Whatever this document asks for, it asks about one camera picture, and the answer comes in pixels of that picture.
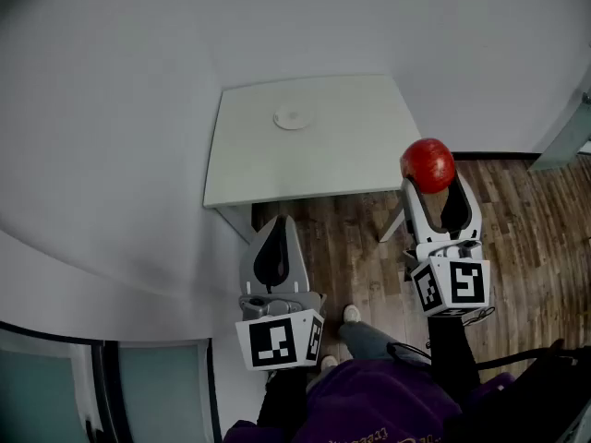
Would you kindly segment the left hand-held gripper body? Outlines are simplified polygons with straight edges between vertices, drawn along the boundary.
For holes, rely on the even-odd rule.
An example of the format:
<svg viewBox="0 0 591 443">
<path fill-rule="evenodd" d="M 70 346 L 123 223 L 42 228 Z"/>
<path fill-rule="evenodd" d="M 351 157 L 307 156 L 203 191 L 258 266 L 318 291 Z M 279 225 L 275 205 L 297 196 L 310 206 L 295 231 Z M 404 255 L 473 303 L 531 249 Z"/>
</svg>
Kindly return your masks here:
<svg viewBox="0 0 591 443">
<path fill-rule="evenodd" d="M 243 295 L 235 324 L 246 368 L 273 371 L 318 362 L 326 295 L 316 292 Z"/>
</svg>

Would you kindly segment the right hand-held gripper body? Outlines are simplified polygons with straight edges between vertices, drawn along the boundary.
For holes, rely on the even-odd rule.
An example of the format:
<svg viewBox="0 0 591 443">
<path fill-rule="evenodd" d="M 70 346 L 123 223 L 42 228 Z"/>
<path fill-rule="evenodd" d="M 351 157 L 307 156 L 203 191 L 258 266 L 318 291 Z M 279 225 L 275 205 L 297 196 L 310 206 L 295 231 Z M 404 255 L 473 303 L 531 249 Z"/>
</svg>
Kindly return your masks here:
<svg viewBox="0 0 591 443">
<path fill-rule="evenodd" d="M 404 261 L 426 317 L 462 317 L 488 307 L 490 262 L 479 241 L 420 244 L 404 251 Z"/>
</svg>

